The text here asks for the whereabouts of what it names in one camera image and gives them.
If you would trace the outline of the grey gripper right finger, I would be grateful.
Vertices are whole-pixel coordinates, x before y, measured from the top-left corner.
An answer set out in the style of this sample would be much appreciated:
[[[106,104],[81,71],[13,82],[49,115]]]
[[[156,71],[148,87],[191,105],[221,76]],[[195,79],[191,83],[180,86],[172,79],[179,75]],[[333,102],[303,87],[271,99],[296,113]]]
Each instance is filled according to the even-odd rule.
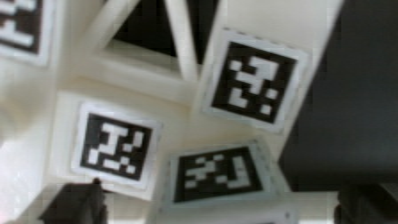
[[[398,224],[398,183],[346,185],[337,202],[333,224]]]

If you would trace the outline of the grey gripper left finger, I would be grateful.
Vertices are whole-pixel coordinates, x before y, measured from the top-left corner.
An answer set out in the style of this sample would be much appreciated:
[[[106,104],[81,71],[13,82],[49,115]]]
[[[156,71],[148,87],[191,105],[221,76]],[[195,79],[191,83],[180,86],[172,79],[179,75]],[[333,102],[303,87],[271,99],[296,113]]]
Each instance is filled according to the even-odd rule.
[[[108,224],[100,180],[63,185],[38,216],[44,224]]]

